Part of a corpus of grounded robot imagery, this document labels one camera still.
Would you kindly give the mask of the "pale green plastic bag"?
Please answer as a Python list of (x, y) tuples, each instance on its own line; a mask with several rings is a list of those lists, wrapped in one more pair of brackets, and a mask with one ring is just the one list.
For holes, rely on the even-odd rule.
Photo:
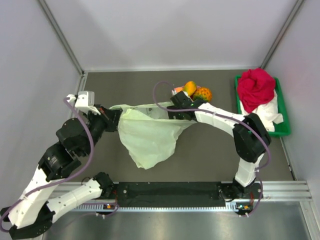
[(196, 123), (193, 120), (170, 119), (169, 112), (155, 103), (119, 104), (109, 109), (122, 109), (117, 127), (120, 141), (136, 166), (145, 170), (172, 156), (181, 133)]

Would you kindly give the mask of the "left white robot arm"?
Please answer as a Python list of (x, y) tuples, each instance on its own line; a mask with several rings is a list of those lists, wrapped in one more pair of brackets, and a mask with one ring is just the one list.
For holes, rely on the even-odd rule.
[(101, 105), (97, 105), (96, 110), (85, 114), (87, 122), (81, 117), (70, 118), (56, 131), (58, 142), (45, 151), (17, 203), (1, 209), (0, 220), (12, 225), (8, 230), (11, 239), (36, 238), (72, 209), (113, 194), (113, 181), (107, 173), (99, 172), (79, 188), (50, 198), (58, 185), (68, 181), (81, 165), (79, 157), (88, 157), (91, 161), (92, 151), (103, 133), (117, 131), (123, 110)]

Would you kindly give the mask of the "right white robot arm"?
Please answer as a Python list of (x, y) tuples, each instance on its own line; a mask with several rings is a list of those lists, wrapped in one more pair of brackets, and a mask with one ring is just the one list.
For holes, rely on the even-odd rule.
[(257, 173), (266, 166), (260, 165), (263, 156), (267, 155), (266, 164), (271, 160), (271, 137), (260, 117), (255, 113), (241, 115), (228, 112), (202, 99), (192, 100), (184, 91), (173, 93), (170, 100), (173, 105), (166, 109), (171, 119), (207, 124), (233, 137), (239, 163), (232, 180), (231, 195), (239, 198), (249, 195)]

